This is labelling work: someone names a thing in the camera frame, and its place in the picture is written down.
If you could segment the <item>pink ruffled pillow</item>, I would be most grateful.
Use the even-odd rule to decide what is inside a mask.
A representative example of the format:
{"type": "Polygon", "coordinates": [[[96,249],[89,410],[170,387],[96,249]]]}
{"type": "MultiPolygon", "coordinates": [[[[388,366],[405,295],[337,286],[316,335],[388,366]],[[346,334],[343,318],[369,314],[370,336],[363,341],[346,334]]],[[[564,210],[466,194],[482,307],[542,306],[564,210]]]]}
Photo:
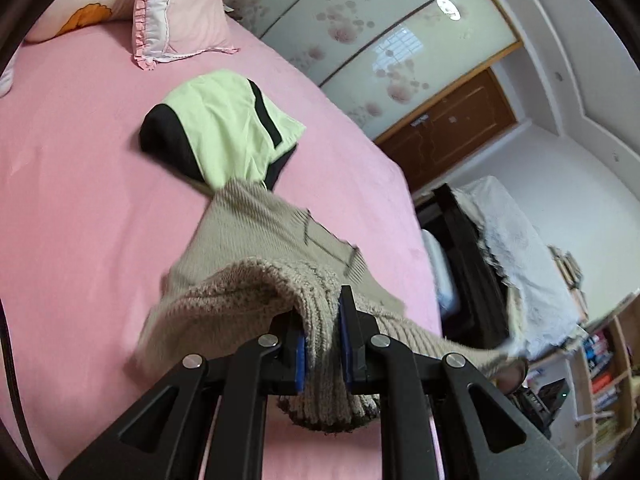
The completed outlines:
{"type": "Polygon", "coordinates": [[[142,70],[205,52],[238,52],[222,0],[134,0],[131,42],[142,70]]]}

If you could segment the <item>floral sliding wardrobe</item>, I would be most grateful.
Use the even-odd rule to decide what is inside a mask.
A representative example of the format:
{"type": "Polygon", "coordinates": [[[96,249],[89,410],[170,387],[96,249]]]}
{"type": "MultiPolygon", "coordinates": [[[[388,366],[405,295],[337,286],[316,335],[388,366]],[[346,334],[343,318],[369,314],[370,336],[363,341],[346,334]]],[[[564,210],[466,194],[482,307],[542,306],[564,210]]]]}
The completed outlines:
{"type": "Polygon", "coordinates": [[[224,0],[375,139],[518,46],[494,0],[224,0]]]}

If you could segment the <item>black piano with lace cover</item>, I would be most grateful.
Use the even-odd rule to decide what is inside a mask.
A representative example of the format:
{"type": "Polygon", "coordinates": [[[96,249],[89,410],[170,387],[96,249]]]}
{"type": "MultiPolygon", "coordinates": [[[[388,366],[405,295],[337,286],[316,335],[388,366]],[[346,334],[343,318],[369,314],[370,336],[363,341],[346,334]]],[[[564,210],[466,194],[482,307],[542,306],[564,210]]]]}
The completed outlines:
{"type": "Polygon", "coordinates": [[[582,336],[550,248],[499,180],[443,184],[416,215],[446,338],[535,361],[582,336]]]}

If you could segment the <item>brown wooden door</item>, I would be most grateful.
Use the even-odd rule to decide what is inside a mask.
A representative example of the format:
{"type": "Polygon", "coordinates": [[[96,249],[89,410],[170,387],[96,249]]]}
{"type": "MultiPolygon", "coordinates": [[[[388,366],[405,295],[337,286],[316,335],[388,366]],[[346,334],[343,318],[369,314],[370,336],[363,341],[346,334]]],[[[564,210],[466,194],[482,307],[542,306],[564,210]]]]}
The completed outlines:
{"type": "Polygon", "coordinates": [[[378,147],[419,191],[516,124],[489,68],[462,84],[378,147]]]}

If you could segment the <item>light green black garment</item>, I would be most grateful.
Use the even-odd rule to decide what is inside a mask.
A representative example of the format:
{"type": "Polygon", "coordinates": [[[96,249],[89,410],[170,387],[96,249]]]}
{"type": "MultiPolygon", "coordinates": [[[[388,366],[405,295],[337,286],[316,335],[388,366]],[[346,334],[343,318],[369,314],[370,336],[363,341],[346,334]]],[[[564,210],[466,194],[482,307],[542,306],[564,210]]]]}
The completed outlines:
{"type": "Polygon", "coordinates": [[[234,179],[271,190],[305,130],[254,81],[215,70],[180,84],[156,104],[143,119],[139,144],[144,154],[209,192],[234,179]]]}

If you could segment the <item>beige knitted cardigan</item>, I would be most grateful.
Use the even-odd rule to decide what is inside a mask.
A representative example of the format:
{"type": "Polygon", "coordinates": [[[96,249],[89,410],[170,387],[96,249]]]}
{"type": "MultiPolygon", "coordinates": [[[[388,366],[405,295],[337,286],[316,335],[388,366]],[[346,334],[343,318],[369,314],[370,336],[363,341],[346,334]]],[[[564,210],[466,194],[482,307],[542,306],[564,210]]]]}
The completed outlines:
{"type": "Polygon", "coordinates": [[[214,196],[165,278],[163,298],[144,322],[134,358],[145,375],[156,377],[189,353],[228,356],[264,334],[274,316],[296,310],[306,335],[305,387],[297,396],[282,396],[279,408],[298,426],[352,431],[378,418],[380,401],[354,396],[344,384],[337,313],[345,285],[382,333],[422,356],[459,352],[488,377],[513,360],[424,330],[375,281],[357,247],[308,211],[242,181],[229,182],[214,196]]]}

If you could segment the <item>pink bed sheet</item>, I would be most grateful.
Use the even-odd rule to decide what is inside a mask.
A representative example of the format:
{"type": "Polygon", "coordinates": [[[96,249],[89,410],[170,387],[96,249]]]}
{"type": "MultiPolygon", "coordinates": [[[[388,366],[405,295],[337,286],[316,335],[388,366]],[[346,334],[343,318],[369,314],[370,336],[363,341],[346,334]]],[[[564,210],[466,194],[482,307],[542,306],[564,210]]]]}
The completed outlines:
{"type": "Polygon", "coordinates": [[[160,283],[208,205],[144,156],[145,114],[213,70],[254,81],[306,130],[276,192],[357,246],[409,318],[438,332],[404,175],[322,91],[240,25],[232,55],[146,72],[126,22],[22,47],[1,101],[1,300],[30,434],[50,477],[137,400],[130,370],[160,283]]]}

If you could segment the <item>cream cartoon pillow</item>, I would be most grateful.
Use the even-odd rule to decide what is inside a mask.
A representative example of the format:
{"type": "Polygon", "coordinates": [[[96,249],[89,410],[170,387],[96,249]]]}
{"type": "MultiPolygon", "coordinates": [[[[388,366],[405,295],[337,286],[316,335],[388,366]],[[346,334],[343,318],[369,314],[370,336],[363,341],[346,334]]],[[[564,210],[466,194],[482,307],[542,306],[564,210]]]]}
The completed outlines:
{"type": "Polygon", "coordinates": [[[130,21],[134,0],[54,0],[32,26],[25,41],[50,40],[74,30],[108,21],[130,21]]]}

